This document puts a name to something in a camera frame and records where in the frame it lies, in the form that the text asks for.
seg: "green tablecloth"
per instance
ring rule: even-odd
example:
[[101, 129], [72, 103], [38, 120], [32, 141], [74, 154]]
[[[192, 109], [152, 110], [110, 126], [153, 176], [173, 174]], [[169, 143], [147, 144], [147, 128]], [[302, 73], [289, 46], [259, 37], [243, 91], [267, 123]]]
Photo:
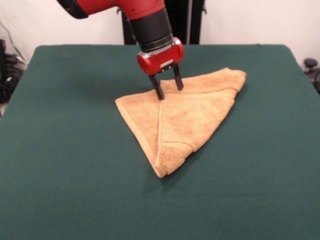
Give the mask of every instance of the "green tablecloth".
[[229, 67], [247, 81], [209, 142], [164, 179], [114, 103], [152, 89], [138, 51], [36, 49], [0, 122], [0, 239], [319, 240], [320, 97], [291, 51], [185, 47], [183, 77]]

